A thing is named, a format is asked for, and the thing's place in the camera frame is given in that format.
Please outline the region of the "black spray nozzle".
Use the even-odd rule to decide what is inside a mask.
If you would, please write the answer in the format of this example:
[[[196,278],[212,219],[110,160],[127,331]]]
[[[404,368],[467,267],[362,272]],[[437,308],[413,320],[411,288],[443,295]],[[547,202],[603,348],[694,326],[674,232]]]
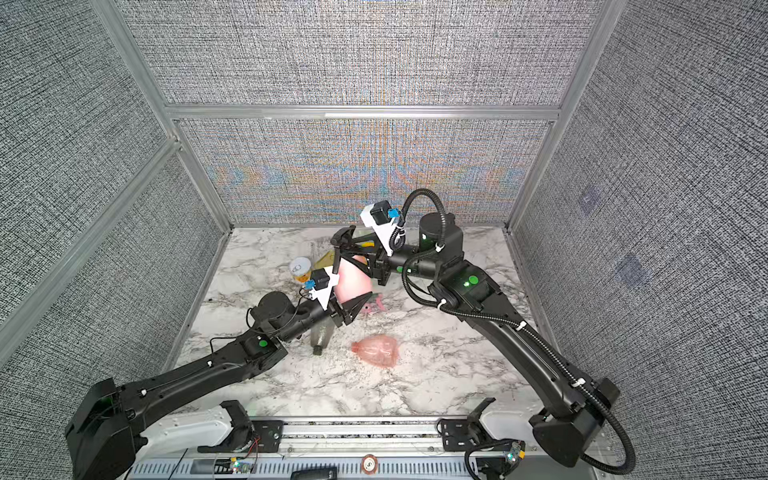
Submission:
[[[354,225],[344,227],[339,229],[330,240],[331,245],[334,249],[334,260],[333,260],[333,266],[332,266],[332,273],[338,274],[340,265],[341,265],[341,259],[345,253],[352,253],[357,248],[357,243],[355,241],[354,232],[356,230],[356,227]]]

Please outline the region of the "opaque pink spray bottle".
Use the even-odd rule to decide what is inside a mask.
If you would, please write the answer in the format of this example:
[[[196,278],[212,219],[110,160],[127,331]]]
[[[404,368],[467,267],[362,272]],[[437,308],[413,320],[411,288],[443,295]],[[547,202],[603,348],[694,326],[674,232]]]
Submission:
[[[340,261],[338,275],[339,283],[334,287],[334,293],[339,304],[373,290],[371,278],[346,259]]]

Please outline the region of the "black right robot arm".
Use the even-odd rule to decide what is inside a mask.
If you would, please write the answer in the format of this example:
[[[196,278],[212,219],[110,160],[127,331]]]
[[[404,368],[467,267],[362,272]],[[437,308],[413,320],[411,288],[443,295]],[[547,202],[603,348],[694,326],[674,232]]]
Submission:
[[[404,215],[388,205],[362,213],[370,233],[337,231],[333,268],[354,268],[379,283],[398,275],[408,296],[467,323],[487,338],[521,373],[542,401],[529,423],[535,442],[565,467],[583,461],[613,475],[631,473],[636,453],[612,404],[618,387],[594,380],[550,345],[517,312],[498,283],[466,260],[463,232],[450,213],[429,213],[419,222],[419,240],[405,241]]]

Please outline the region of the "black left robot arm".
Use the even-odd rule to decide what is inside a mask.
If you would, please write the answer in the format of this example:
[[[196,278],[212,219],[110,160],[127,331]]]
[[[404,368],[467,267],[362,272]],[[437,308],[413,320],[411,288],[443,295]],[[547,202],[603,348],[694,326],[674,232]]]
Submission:
[[[115,479],[151,451],[197,448],[251,453],[259,436],[242,404],[222,402],[200,420],[163,419],[225,386],[253,379],[287,354],[285,342],[330,319],[351,324],[370,299],[360,294],[327,306],[295,304],[270,292],[249,309],[251,327],[209,355],[160,375],[118,386],[111,378],[90,387],[65,429],[75,479]]]

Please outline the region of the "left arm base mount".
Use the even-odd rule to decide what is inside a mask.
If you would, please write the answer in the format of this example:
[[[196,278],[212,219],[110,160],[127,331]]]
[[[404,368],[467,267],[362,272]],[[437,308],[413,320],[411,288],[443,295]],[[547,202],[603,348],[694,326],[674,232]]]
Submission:
[[[219,443],[197,447],[198,453],[277,453],[285,423],[281,420],[252,420],[237,400],[227,400],[220,407],[229,416],[231,431]]]

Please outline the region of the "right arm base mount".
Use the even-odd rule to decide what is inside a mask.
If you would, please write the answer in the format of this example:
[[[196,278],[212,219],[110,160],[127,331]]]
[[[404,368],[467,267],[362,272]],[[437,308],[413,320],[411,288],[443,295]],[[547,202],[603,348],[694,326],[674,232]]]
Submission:
[[[480,421],[481,414],[495,401],[495,397],[485,398],[466,417],[439,418],[435,423],[435,429],[442,440],[443,449],[447,452],[469,452],[470,454],[484,449],[504,450],[508,452],[509,461],[516,462],[522,459],[526,448],[523,440],[496,439]]]

